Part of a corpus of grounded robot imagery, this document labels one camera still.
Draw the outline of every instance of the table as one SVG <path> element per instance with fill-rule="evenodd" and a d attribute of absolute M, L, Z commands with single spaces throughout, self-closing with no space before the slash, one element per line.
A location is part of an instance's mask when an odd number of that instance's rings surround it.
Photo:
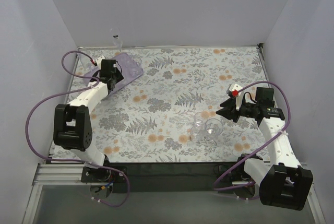
<path fill-rule="evenodd" d="M 84 52 L 95 58 L 118 54 L 115 49 Z M 215 114 L 228 98 L 226 90 L 231 83 L 245 86 L 266 80 L 255 47 L 135 48 L 124 52 L 141 57 L 144 74 L 103 100 L 90 115 L 93 141 L 111 162 L 236 161 L 264 143 L 254 120 L 242 117 L 233 123 Z M 76 73 L 85 73 L 80 62 Z M 84 86 L 82 79 L 75 77 L 70 89 Z M 255 96 L 255 87 L 249 92 Z M 71 94 L 68 100 L 76 96 Z M 219 138 L 191 140 L 197 112 L 224 122 Z M 77 158 L 59 146 L 53 146 L 50 153 L 57 159 Z M 269 160 L 267 149 L 258 155 Z"/>

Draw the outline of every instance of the black bracket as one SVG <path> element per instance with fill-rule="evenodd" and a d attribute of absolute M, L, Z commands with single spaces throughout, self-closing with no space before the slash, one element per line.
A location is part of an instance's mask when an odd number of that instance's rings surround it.
<path fill-rule="evenodd" d="M 273 165 L 260 184 L 264 205 L 302 210 L 313 182 L 310 170 Z"/>
<path fill-rule="evenodd" d="M 75 126 L 67 122 L 75 120 Z M 85 151 L 92 142 L 92 126 L 90 124 L 88 107 L 69 104 L 59 104 L 54 112 L 54 144 L 64 149 Z"/>

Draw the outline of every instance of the white cable clip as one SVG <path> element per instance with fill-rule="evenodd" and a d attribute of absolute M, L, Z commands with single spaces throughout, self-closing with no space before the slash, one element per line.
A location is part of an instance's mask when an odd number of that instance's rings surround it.
<path fill-rule="evenodd" d="M 90 84 L 89 87 L 90 89 L 98 89 L 96 86 L 94 86 L 95 84 Z"/>
<path fill-rule="evenodd" d="M 289 134 L 286 131 L 282 131 L 282 129 L 280 129 L 279 131 L 282 135 L 288 136 Z"/>

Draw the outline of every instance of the metal frame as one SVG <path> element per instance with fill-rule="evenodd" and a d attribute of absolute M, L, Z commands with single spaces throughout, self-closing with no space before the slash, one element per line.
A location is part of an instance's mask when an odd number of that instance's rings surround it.
<path fill-rule="evenodd" d="M 260 51 L 259 46 L 256 46 L 256 49 L 258 51 L 266 79 L 269 80 L 266 67 L 264 65 L 264 58 L 262 52 Z M 76 68 L 77 63 L 78 63 L 78 58 L 76 58 L 74 69 Z M 70 89 L 72 82 L 73 78 L 71 78 L 70 80 L 68 90 Z M 101 184 L 101 183 L 82 183 L 80 180 L 83 168 L 84 168 L 83 164 L 69 164 L 69 163 L 38 165 L 37 172 L 35 174 L 35 178 L 33 181 L 32 191 L 30 194 L 30 198 L 27 204 L 26 212 L 23 217 L 22 223 L 23 224 L 33 223 L 36 211 L 38 209 L 39 200 L 42 194 L 43 185 L 100 185 Z M 307 201 L 309 203 L 315 223 L 325 224 L 326 222 L 323 213 L 321 211 L 320 204 L 316 196 L 316 192 L 314 190 L 314 184 L 312 184 Z"/>

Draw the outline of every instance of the clear plastic cup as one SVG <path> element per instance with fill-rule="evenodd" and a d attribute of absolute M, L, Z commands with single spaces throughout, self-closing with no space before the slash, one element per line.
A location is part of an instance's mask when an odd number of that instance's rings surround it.
<path fill-rule="evenodd" d="M 130 73 L 133 77 L 138 77 L 141 74 L 141 58 L 138 56 L 130 55 L 132 58 L 131 63 L 129 63 Z"/>
<path fill-rule="evenodd" d="M 200 127 L 193 126 L 192 129 L 190 129 L 190 137 L 192 140 L 198 140 L 200 137 Z"/>
<path fill-rule="evenodd" d="M 218 119 L 208 119 L 204 124 L 205 136 L 209 139 L 218 137 L 224 130 L 224 124 Z"/>
<path fill-rule="evenodd" d="M 201 127 L 203 126 L 206 118 L 202 117 L 202 113 L 196 113 L 194 116 L 194 126 Z"/>

